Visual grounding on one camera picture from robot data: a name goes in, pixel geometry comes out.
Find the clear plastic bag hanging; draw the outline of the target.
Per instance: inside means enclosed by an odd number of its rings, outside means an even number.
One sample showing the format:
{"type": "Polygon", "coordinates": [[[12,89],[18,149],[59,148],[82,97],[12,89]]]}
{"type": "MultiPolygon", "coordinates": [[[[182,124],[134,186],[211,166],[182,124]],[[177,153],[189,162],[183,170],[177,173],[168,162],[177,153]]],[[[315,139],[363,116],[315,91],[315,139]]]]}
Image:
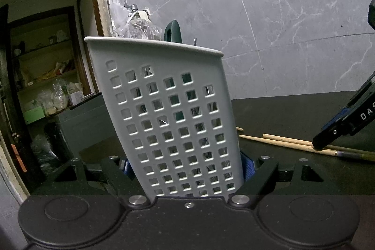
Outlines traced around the clear plastic bag hanging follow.
{"type": "Polygon", "coordinates": [[[117,37],[156,41],[162,39],[162,29],[151,22],[148,8],[139,10],[136,4],[129,5],[125,0],[112,0],[110,14],[117,37]]]}

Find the wooden storage shelf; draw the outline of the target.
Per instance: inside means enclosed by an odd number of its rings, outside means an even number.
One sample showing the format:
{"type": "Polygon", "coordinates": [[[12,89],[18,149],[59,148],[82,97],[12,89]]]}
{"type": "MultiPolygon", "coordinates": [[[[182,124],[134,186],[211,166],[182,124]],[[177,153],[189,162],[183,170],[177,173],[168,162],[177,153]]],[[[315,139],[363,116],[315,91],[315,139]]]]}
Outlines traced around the wooden storage shelf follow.
{"type": "Polygon", "coordinates": [[[71,105],[71,92],[91,93],[74,7],[26,16],[9,26],[17,96],[26,124],[71,105]]]}

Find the dark grey cabinet box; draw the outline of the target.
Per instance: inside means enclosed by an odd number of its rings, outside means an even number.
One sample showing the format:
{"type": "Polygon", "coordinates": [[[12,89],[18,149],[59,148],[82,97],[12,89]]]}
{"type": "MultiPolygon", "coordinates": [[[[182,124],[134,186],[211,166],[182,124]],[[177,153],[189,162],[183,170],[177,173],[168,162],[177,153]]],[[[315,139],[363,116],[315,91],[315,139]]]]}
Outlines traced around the dark grey cabinet box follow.
{"type": "Polygon", "coordinates": [[[56,121],[73,157],[93,162],[124,154],[100,93],[65,109],[56,116],[56,121]]]}

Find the grey perforated utensil basket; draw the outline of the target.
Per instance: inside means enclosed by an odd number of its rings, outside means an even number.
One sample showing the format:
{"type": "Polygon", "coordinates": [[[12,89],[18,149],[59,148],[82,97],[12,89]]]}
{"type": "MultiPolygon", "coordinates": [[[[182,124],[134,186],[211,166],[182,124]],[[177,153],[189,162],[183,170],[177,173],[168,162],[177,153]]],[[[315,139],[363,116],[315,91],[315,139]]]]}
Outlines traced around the grey perforated utensil basket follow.
{"type": "Polygon", "coordinates": [[[151,200],[229,197],[243,185],[220,51],[118,37],[85,42],[118,139],[151,200]]]}

